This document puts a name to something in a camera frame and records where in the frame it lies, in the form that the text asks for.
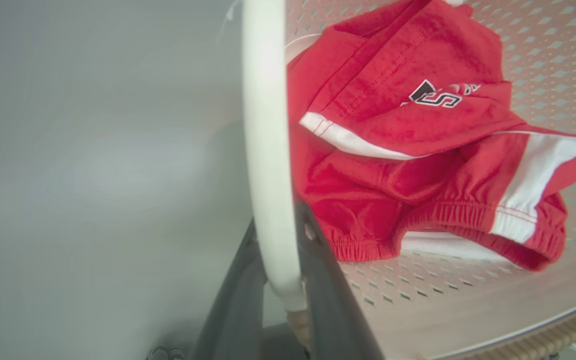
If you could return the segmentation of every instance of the gray floor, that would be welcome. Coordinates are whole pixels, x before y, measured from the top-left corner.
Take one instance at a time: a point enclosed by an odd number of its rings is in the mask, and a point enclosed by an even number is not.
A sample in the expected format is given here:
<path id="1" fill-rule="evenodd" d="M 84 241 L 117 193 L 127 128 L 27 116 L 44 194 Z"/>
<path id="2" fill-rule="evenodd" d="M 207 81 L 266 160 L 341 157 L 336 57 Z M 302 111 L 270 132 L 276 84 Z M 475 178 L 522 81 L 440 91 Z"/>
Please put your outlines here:
<path id="1" fill-rule="evenodd" d="M 0 0 L 0 359 L 196 337 L 251 217 L 229 6 Z"/>

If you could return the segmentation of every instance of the laundry basket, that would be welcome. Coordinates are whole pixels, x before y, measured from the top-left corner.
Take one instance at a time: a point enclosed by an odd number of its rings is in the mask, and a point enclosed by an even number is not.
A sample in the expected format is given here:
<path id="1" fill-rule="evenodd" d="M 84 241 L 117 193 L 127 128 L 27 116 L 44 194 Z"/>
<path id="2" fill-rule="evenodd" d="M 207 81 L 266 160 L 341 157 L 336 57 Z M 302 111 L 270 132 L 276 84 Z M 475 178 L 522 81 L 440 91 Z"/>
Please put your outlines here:
<path id="1" fill-rule="evenodd" d="M 327 26 L 388 0 L 288 0 L 286 60 Z M 576 133 L 576 0 L 470 0 L 499 34 L 512 108 L 529 123 Z M 576 341 L 576 185 L 562 258 L 545 271 L 510 262 L 403 251 L 341 267 L 387 359 L 539 359 Z"/>

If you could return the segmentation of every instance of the plastic basket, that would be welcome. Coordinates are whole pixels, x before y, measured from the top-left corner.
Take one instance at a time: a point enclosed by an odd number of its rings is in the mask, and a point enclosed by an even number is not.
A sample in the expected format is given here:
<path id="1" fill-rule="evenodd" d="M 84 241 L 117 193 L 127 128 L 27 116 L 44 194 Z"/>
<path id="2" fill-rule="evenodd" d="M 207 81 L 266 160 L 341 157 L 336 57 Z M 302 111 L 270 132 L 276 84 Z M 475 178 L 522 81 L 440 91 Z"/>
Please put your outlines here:
<path id="1" fill-rule="evenodd" d="M 328 25 L 387 0 L 288 0 L 286 57 Z M 539 126 L 576 133 L 576 0 L 482 0 L 474 19 L 503 41 L 512 107 Z M 576 185 L 567 245 L 546 271 L 509 262 L 404 251 L 341 263 L 384 357 L 538 359 L 576 341 Z"/>

